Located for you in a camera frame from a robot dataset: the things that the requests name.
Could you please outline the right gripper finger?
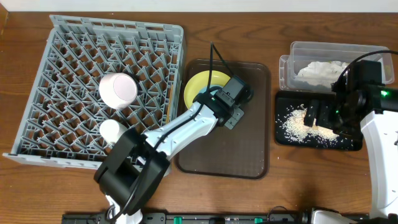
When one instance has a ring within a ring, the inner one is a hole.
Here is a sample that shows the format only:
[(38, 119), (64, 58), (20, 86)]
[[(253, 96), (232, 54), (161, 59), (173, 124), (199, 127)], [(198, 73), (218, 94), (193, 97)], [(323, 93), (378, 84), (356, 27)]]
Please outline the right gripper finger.
[(320, 100), (310, 100), (309, 105), (307, 107), (307, 112), (305, 113), (305, 117), (303, 119), (303, 123), (305, 126), (312, 127), (315, 118), (317, 117), (318, 108), (320, 106)]
[(333, 103), (321, 102), (316, 116), (316, 125), (327, 129), (333, 129), (333, 113), (335, 113), (335, 106)]

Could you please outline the rice grains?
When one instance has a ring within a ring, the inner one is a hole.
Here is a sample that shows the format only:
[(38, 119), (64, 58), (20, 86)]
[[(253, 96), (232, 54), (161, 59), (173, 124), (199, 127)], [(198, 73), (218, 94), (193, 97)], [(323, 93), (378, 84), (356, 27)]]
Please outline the rice grains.
[(354, 141), (346, 139), (332, 130), (316, 126), (304, 125), (307, 108), (304, 104), (288, 105), (275, 116), (275, 140), (279, 144), (353, 151)]

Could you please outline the white napkin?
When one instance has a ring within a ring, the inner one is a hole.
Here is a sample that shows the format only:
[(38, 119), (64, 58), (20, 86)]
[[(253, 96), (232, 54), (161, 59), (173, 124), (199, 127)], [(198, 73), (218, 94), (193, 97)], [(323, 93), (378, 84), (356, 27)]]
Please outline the white napkin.
[(348, 63), (340, 61), (311, 62), (298, 72), (297, 78), (309, 85), (330, 88), (347, 66)]

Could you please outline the yellow plate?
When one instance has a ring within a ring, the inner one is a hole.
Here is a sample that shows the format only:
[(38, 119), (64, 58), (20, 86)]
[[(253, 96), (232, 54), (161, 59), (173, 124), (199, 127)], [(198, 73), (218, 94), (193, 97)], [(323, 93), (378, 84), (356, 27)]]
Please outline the yellow plate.
[[(197, 73), (191, 79), (189, 79), (188, 83), (185, 86), (183, 94), (183, 100), (187, 109), (192, 106), (193, 100), (197, 96), (197, 94), (203, 93), (206, 90), (209, 74), (210, 71), (205, 70), (203, 72)], [(210, 86), (224, 87), (229, 79), (230, 76), (223, 72), (212, 71)]]

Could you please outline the pink white bowl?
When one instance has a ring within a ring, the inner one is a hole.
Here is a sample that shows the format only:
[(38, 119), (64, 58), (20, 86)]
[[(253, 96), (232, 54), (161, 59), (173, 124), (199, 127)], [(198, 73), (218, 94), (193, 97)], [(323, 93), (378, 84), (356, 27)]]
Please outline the pink white bowl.
[(129, 75), (110, 73), (101, 79), (99, 94), (107, 106), (115, 110), (123, 110), (136, 99), (138, 88)]

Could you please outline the small white green cup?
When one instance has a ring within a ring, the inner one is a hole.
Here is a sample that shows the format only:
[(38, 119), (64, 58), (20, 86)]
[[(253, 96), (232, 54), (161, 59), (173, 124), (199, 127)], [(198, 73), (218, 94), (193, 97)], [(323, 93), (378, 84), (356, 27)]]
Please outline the small white green cup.
[(127, 131), (127, 127), (113, 119), (107, 119), (100, 124), (99, 133), (108, 144), (115, 144)]

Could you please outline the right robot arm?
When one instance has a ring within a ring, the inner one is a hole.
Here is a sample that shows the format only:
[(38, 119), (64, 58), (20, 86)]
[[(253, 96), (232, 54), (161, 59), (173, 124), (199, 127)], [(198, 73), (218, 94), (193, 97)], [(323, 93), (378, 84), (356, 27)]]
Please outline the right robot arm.
[(397, 223), (397, 90), (383, 84), (380, 62), (357, 60), (332, 91), (331, 101), (312, 95), (303, 123), (365, 141), (372, 188), (367, 222)]

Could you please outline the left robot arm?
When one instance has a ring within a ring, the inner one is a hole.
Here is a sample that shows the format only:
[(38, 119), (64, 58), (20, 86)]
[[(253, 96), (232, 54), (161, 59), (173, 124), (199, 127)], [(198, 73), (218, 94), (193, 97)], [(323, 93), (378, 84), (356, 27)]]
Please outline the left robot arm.
[(100, 124), (101, 136), (113, 145), (94, 175), (110, 203), (105, 222), (140, 223), (141, 208), (167, 174), (171, 158), (216, 127), (233, 129), (244, 114), (241, 106), (254, 95), (236, 75), (225, 85), (205, 84), (186, 112), (155, 130), (139, 134), (113, 119)]

